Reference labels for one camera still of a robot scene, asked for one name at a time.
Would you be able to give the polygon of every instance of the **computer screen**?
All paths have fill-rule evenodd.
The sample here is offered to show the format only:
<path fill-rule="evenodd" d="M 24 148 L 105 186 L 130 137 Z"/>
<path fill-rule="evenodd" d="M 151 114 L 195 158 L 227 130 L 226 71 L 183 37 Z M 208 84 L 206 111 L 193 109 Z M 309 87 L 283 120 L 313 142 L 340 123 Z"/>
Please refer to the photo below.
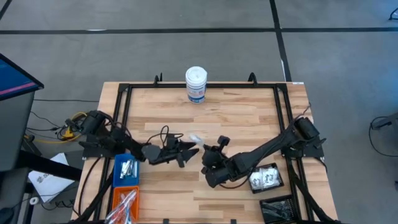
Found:
<path fill-rule="evenodd" d="M 43 88 L 43 84 L 0 54 L 0 100 Z"/>

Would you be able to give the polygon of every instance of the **butcher block tabletop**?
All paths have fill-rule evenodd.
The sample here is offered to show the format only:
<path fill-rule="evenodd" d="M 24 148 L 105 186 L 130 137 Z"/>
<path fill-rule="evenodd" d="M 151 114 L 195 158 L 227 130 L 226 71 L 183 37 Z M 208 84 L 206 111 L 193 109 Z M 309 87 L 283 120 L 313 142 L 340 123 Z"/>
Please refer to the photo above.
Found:
<path fill-rule="evenodd" d="M 98 110 L 113 114 L 119 84 L 104 83 Z M 287 83 L 287 88 L 293 116 L 296 117 L 308 106 L 305 86 L 303 83 Z M 208 88 L 205 96 L 204 103 L 193 104 L 188 100 L 184 88 L 134 88 L 127 128 L 138 142 L 146 142 L 150 136 L 159 133 L 164 125 L 170 127 L 170 133 L 184 133 L 183 141 L 190 141 L 189 135 L 196 134 L 206 144 L 218 145 L 218 137 L 227 136 L 231 140 L 223 152 L 228 157 L 251 151 L 280 133 L 271 88 Z M 126 93 L 122 97 L 119 121 L 125 97 Z M 288 124 L 281 92 L 280 99 L 285 124 Z M 305 115 L 312 119 L 310 110 Z M 151 143 L 161 144 L 161 141 L 154 138 Z M 139 223 L 162 223 L 164 219 L 169 219 L 170 223 L 230 223 L 231 219 L 237 220 L 237 223 L 264 223 L 259 201 L 291 194 L 286 161 L 280 151 L 263 159 L 259 165 L 275 162 L 285 185 L 258 194 L 251 192 L 249 183 L 233 190 L 220 186 L 209 187 L 200 172 L 203 167 L 202 155 L 203 149 L 200 149 L 184 168 L 179 168 L 177 161 L 156 166 L 141 162 Z M 80 206 L 78 202 L 83 181 L 95 160 L 90 158 L 85 161 L 75 210 Z M 88 178 L 81 202 L 82 211 L 98 192 L 103 164 L 104 159 L 100 159 Z M 310 193 L 327 215 L 337 219 L 325 168 L 313 158 L 303 158 L 303 165 Z M 226 186 L 238 185 L 243 179 L 228 182 Z M 298 189 L 297 192 L 302 218 L 305 220 L 305 204 Z M 108 198 L 109 190 L 103 199 L 100 219 L 106 216 Z"/>

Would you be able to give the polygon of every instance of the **yellow cable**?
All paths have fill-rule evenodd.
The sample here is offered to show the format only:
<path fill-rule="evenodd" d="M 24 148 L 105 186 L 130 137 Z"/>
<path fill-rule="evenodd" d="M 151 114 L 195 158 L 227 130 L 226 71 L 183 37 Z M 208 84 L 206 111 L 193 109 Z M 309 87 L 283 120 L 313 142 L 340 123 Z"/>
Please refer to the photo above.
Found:
<path fill-rule="evenodd" d="M 72 116 L 72 120 L 73 120 L 76 116 L 78 116 L 78 115 L 80 115 L 80 114 L 83 114 L 84 116 L 87 116 L 87 114 L 84 113 L 84 112 L 77 112 L 77 113 L 75 113 L 75 114 Z M 81 136 L 81 134 L 78 134 L 76 137 L 71 138 L 71 139 L 68 139 L 68 140 L 66 140 L 66 141 L 46 141 L 46 140 L 41 140 L 41 139 L 35 139 L 34 141 L 41 142 L 41 143 L 46 143 L 46 144 L 64 144 L 64 143 L 67 143 L 67 142 L 70 142 L 70 141 L 74 141 L 74 140 L 80 138 L 80 136 Z"/>

